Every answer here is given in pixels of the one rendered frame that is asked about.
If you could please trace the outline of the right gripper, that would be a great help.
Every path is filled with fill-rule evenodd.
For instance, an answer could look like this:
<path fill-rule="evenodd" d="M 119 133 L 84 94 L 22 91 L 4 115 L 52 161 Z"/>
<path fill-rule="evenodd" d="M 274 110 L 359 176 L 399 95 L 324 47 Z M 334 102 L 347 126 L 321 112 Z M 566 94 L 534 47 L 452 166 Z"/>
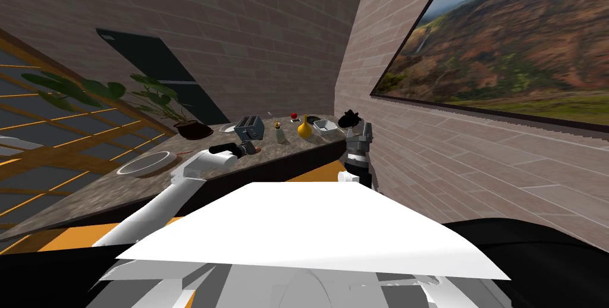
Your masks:
<path fill-rule="evenodd" d="M 361 126 L 363 127 L 362 133 L 360 135 L 355 135 L 353 129 L 358 127 L 360 123 L 353 127 L 349 127 L 347 129 L 346 135 L 346 145 L 348 153 L 358 154 L 361 156 L 366 156 L 370 151 L 370 145 L 373 140 L 372 134 L 372 123 L 363 122 Z"/>

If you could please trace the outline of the grey toaster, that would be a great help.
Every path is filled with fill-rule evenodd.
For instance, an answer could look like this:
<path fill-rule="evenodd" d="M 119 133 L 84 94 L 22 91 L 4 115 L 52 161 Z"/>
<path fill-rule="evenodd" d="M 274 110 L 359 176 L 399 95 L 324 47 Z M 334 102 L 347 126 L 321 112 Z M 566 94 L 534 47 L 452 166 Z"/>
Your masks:
<path fill-rule="evenodd" d="M 243 142 L 262 140 L 265 127 L 259 115 L 248 115 L 237 123 L 234 131 Z"/>

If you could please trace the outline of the black jagged object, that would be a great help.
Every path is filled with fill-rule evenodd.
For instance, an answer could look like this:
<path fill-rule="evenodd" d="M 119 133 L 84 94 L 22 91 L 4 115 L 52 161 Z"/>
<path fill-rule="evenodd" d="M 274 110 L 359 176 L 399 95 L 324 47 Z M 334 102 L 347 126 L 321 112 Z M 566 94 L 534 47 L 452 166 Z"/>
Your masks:
<path fill-rule="evenodd" d="M 340 128 L 353 128 L 357 126 L 361 120 L 358 112 L 353 112 L 349 109 L 338 119 L 337 125 Z"/>

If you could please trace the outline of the white rectangular dish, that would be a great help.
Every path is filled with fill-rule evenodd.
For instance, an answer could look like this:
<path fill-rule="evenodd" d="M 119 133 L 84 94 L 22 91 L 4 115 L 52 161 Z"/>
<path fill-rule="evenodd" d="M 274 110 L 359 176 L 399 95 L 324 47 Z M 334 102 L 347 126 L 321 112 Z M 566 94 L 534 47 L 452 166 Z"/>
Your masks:
<path fill-rule="evenodd" d="M 320 136 L 326 136 L 335 130 L 338 130 L 336 123 L 330 120 L 315 120 L 313 128 Z"/>

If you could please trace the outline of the green plant in black pot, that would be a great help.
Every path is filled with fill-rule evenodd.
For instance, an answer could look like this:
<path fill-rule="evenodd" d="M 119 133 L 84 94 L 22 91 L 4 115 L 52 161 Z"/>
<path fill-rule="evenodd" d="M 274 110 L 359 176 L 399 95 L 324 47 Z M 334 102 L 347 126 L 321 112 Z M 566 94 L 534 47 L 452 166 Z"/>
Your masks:
<path fill-rule="evenodd" d="M 177 93 L 151 77 L 131 74 L 130 78 L 141 84 L 144 89 L 127 91 L 126 87 L 117 82 L 103 84 L 95 80 L 82 80 L 81 83 L 61 77 L 59 75 L 42 71 L 40 74 L 24 73 L 21 77 L 28 82 L 42 86 L 47 91 L 39 90 L 39 94 L 47 103 L 63 111 L 74 112 L 74 107 L 67 101 L 73 98 L 85 105 L 101 108 L 102 104 L 92 95 L 100 98 L 117 101 L 126 94 L 138 98 L 143 103 L 137 103 L 136 109 L 154 114 L 162 119 L 175 122 L 174 127 L 180 136 L 187 140 L 200 140 L 213 134 L 213 130 L 198 120 L 187 118 L 184 111 L 177 112 L 170 104 L 178 101 Z"/>

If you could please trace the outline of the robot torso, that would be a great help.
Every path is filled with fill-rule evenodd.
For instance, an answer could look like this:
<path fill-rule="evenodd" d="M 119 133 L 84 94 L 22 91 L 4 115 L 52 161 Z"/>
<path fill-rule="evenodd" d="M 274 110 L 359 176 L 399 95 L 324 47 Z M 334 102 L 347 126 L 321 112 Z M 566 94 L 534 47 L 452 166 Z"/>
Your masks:
<path fill-rule="evenodd" d="M 251 183 L 117 260 L 87 308 L 512 308 L 471 242 L 355 183 Z"/>

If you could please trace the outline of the white round plate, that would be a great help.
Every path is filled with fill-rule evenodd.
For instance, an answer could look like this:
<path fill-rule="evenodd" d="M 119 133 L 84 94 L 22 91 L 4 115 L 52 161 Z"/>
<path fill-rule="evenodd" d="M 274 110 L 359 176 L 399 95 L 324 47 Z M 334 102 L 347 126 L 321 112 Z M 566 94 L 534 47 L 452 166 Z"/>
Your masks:
<path fill-rule="evenodd" d="M 179 156 L 172 152 L 156 152 L 134 159 L 116 170 L 117 175 L 142 178 L 148 177 L 164 168 L 171 167 L 179 161 Z"/>

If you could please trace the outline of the black fridge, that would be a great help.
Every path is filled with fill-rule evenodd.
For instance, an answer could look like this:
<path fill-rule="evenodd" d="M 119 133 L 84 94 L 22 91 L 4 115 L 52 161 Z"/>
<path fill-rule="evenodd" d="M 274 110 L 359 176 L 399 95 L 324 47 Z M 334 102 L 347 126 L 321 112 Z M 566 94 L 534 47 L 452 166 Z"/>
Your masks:
<path fill-rule="evenodd" d="M 201 123 L 230 122 L 159 37 L 100 28 L 96 32 L 139 72 L 175 91 L 178 102 Z"/>

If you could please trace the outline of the framed landscape picture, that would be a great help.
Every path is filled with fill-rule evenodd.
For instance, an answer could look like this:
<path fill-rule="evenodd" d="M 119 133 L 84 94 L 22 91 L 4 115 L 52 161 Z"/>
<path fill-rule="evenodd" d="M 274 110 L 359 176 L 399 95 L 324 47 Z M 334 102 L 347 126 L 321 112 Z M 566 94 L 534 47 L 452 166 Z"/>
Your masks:
<path fill-rule="evenodd" d="M 371 95 L 609 133 L 609 0 L 429 0 Z"/>

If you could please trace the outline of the wooden framed window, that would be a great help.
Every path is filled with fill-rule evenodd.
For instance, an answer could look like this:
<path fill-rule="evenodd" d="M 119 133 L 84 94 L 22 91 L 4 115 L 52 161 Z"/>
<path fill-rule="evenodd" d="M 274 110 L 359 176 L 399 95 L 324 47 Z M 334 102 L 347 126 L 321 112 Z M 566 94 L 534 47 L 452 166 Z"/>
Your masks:
<path fill-rule="evenodd" d="M 2 29 L 0 29 L 0 52 L 7 53 L 9 56 L 14 56 L 20 61 L 31 64 L 0 64 L 0 70 L 6 70 L 9 68 L 36 71 L 43 70 L 61 77 L 65 77 L 66 79 L 72 81 L 73 83 L 78 85 L 78 87 L 81 88 L 81 81 L 84 79 L 83 77 L 73 72 L 69 68 L 65 67 L 64 65 L 54 61 L 43 53 L 39 52 L 35 48 L 32 48 L 31 46 L 27 45 L 23 41 L 8 34 Z M 0 73 L 0 78 L 4 79 L 10 84 L 18 86 L 19 88 L 22 88 L 27 91 L 26 94 L 0 95 L 0 99 L 36 97 L 39 95 L 37 93 L 37 89 L 35 89 L 32 85 L 26 83 L 28 81 L 25 81 L 23 79 L 17 80 L 16 78 L 12 78 L 4 73 Z M 98 109 L 97 111 L 87 111 L 81 108 L 74 108 L 78 113 L 70 114 L 69 116 L 65 117 L 47 119 L 30 111 L 17 109 L 14 106 L 5 105 L 0 102 L 1 109 L 4 109 L 5 111 L 17 115 L 28 117 L 30 119 L 34 119 L 34 121 L 29 122 L 27 124 L 12 124 L 11 126 L 0 128 L 0 131 L 23 129 L 24 127 L 41 125 L 42 127 L 56 127 L 61 130 L 76 133 L 79 136 L 81 135 L 81 137 L 77 139 L 70 140 L 65 143 L 59 143 L 56 146 L 40 146 L 34 149 L 26 149 L 19 146 L 11 146 L 8 144 L 0 143 L 0 146 L 4 148 L 21 151 L 20 153 L 16 153 L 11 156 L 0 155 L 0 159 L 4 159 L 4 161 L 0 162 L 0 180 L 5 180 L 6 178 L 14 177 L 16 175 L 25 173 L 26 171 L 37 169 L 42 166 L 50 166 L 53 168 L 77 171 L 77 175 L 73 176 L 67 181 L 64 181 L 54 187 L 46 188 L 44 190 L 26 190 L 22 188 L 0 187 L 0 190 L 2 190 L 0 191 L 0 193 L 19 193 L 32 195 L 30 199 L 25 200 L 24 202 L 16 205 L 13 208 L 9 208 L 4 212 L 1 212 L 0 217 L 6 216 L 7 214 L 16 211 L 19 208 L 26 207 L 32 202 L 40 200 L 42 197 L 49 196 L 51 194 L 53 194 L 53 196 L 69 196 L 71 193 L 67 191 L 58 191 L 58 189 L 65 187 L 67 184 L 73 183 L 75 180 L 83 178 L 83 176 L 90 173 L 108 173 L 110 170 L 115 169 L 118 166 L 118 163 L 115 162 L 116 159 L 124 155 L 128 155 L 130 152 L 141 155 L 142 152 L 141 150 L 137 150 L 138 148 L 141 148 L 142 146 L 151 143 L 154 145 L 158 145 L 160 144 L 158 139 L 162 136 L 173 137 L 177 134 L 171 128 L 162 125 L 160 122 L 152 119 L 144 113 L 136 112 L 136 109 L 130 107 L 124 102 L 112 103 L 109 100 L 101 98 L 99 96 L 93 95 L 93 97 L 101 100 L 104 104 L 108 104 L 111 108 Z M 118 123 L 112 122 L 96 115 L 101 112 L 109 112 L 116 110 L 134 119 L 134 121 L 125 125 L 118 125 Z M 90 134 L 86 133 L 82 129 L 72 128 L 60 123 L 60 121 L 62 120 L 70 120 L 78 117 L 93 118 L 96 121 L 100 121 L 105 123 L 106 125 L 110 125 L 111 128 L 106 128 L 104 129 L 104 131 L 95 134 Z M 140 130 L 145 127 L 149 127 L 159 132 L 158 136 L 155 136 L 154 138 L 148 138 L 144 135 L 137 134 L 137 130 Z M 145 142 L 143 142 L 141 145 L 138 144 L 136 147 L 129 148 L 123 144 L 112 141 L 112 139 L 125 136 L 127 134 L 132 134 L 134 136 L 140 137 L 141 139 L 144 139 Z M 110 160 L 104 160 L 99 157 L 88 156 L 80 153 L 81 151 L 104 143 L 123 148 L 125 149 L 125 151 L 119 154 L 118 156 L 111 158 Z"/>

